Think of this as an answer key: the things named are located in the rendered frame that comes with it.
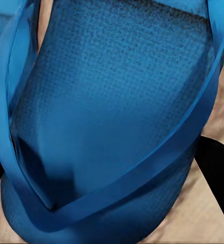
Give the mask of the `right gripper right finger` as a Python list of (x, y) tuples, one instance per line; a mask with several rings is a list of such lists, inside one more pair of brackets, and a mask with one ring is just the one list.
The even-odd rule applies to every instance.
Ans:
[(201, 136), (194, 158), (224, 213), (224, 144)]

